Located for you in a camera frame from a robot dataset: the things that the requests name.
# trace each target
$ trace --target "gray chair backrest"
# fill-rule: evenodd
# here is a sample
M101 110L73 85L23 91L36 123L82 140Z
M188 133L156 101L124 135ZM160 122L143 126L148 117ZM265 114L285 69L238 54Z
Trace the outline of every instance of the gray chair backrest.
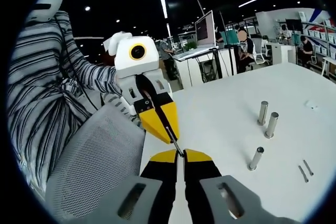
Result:
M65 147L47 182L46 208L58 220L92 212L102 195L139 175L145 132L107 104Z

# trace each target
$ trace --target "black ceiling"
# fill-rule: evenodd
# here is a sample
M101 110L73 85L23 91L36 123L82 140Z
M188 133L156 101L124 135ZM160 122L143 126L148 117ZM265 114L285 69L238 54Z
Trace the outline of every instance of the black ceiling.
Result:
M199 0L201 5L210 9L221 6L238 6L249 0ZM259 0L242 8L223 10L225 21L239 21L252 16L254 10L279 8L318 7L318 0ZM168 20L164 19L160 0L64 0L62 9L71 19L74 36L98 36L108 38L118 31L130 31L134 35L150 35L154 38L166 37L166 23L170 23L173 34L180 32L183 25L191 24L202 15L196 0L166 0Z

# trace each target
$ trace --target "metal pin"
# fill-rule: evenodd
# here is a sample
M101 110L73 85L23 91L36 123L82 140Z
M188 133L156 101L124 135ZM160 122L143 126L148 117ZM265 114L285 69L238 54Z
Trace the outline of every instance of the metal pin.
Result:
M255 170L257 168L257 165L261 159L262 154L264 153L264 148L258 147L256 153L254 154L254 157L251 161L251 163L247 166L249 170Z
M260 113L259 113L259 119L258 119L259 125L264 125L266 123L265 119L266 119L266 114L267 114L267 108L268 108L268 102L262 101Z
M183 155L183 152L181 151L179 145L177 144L177 141L176 141L176 139L174 138L172 132L170 131L170 129L169 129L168 127L166 127L166 129L167 129L167 132L169 133L169 137L170 137L171 141L172 141L173 144L175 145L175 148L176 148L178 154L180 155L180 157L183 157L183 156L184 156L184 155Z
M311 171L311 169L310 169L310 167L309 167L308 163L307 163L305 160L303 160L303 162L304 162L304 165L306 166L306 168L307 168L307 169L308 169L308 171L309 171L309 175L310 175L310 176L313 176L313 175L314 175L314 173Z
M279 114L277 112L272 112L271 118L269 119L268 127L265 132L266 138L272 138L274 136L275 126L277 125L277 121L279 118Z
M304 173L304 171L302 170L302 167L301 167L300 165L299 165L299 169L300 169L300 171L301 171L301 173L302 173L302 175L303 175L303 178L305 179L305 181L304 181L304 182L308 183L308 182L309 182L309 180L308 180L308 178L307 178L306 174Z

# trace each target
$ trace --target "white table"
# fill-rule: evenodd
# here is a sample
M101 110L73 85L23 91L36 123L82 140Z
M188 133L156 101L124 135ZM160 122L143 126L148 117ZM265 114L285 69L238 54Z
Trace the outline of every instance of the white table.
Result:
M282 45L279 43L266 43L266 46L272 47L272 62L273 65L280 63L296 64L296 49L292 45Z
M330 62L331 64L336 65L336 60L333 59L333 58L324 57L323 59L324 59L324 62L323 62L323 68L322 68L322 73L321 73L322 76L324 75L324 72L326 70L326 66L327 66L328 62Z
M228 49L222 49L218 51L220 68L222 69L223 78L237 74L236 60L233 48L231 49L233 73L231 70L231 61ZM180 82L184 89L195 87L203 84L202 74L199 66L199 62L209 61L213 58L213 54L210 52L207 55L199 56L184 61L175 60L177 70L180 75ZM216 72L216 64L213 61L214 71Z
M304 221L323 199L336 172L336 85L291 63L266 67L174 93L180 124L179 145L210 155L222 175L232 175L259 195L262 207L278 217ZM261 101L267 123L257 124ZM310 100L317 110L306 106ZM272 111L279 120L272 139L264 131ZM265 153L257 169L247 164L256 148ZM146 135L141 171L151 156L171 150ZM314 176L303 164L305 159ZM298 165L306 172L305 183ZM176 200L170 222L191 223L179 159Z

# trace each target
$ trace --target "metal cylinder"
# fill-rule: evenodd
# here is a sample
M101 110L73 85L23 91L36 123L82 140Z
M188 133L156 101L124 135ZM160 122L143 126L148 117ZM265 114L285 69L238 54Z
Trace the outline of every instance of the metal cylinder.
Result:
M272 112L271 118L269 119L268 127L265 132L265 137L272 138L274 136L275 126L277 125L277 121L279 118L279 114L277 112Z
M258 165L263 153L264 153L264 148L258 147L257 151L256 151L256 154L254 154L254 157L253 157L251 163L248 165L249 170L255 170L257 168L257 165Z
M267 108L268 108L268 102L262 101L261 102L259 119L258 119L258 124L259 125L264 125L266 123Z

